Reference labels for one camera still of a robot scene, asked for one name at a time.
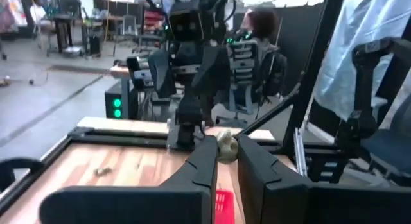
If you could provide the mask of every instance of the blue cloth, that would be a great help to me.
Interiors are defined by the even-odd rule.
[[[411,0],[344,0],[317,78],[314,98],[346,120],[354,109],[356,70],[351,51],[359,44],[401,37],[411,15]],[[372,96],[391,62],[384,56],[374,70]]]

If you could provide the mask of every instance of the poster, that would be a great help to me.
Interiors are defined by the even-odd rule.
[[[21,0],[7,0],[10,12],[14,17],[16,26],[27,26],[26,15],[24,14]]]

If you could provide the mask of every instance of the green light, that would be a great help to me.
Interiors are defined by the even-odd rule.
[[[116,109],[116,110],[114,111],[114,117],[115,117],[115,118],[120,118],[120,117],[121,117],[121,111],[120,111],[119,109]]]
[[[115,99],[113,100],[113,105],[118,108],[121,106],[121,100],[120,99]]]

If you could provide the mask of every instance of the monitor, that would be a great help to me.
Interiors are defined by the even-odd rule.
[[[81,15],[81,2],[80,0],[59,0],[60,13],[71,14],[74,16]]]
[[[92,0],[93,8],[98,10],[107,10],[107,0]]]

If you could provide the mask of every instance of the black stand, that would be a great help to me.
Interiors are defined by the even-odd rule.
[[[184,84],[184,95],[170,122],[167,145],[178,150],[192,150],[195,147],[195,127],[202,125],[200,100],[195,96],[191,80]]]

